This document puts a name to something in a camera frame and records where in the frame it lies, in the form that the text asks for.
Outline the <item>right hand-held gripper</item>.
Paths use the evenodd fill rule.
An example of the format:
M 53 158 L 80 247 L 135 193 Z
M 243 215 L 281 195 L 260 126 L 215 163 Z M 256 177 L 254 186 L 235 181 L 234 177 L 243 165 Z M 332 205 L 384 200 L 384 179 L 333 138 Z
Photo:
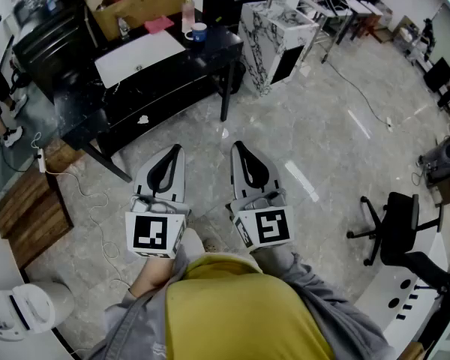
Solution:
M 291 242 L 293 208 L 274 162 L 242 141 L 232 145 L 230 157 L 234 199 L 226 209 L 247 251 Z

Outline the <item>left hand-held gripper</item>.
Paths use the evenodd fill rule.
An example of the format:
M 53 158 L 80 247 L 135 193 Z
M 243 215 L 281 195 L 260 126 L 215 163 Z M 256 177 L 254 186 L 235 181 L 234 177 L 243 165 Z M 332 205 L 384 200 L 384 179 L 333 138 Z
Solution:
M 174 258 L 190 211 L 185 203 L 185 151 L 171 145 L 136 174 L 125 213 L 127 249 L 145 258 Z

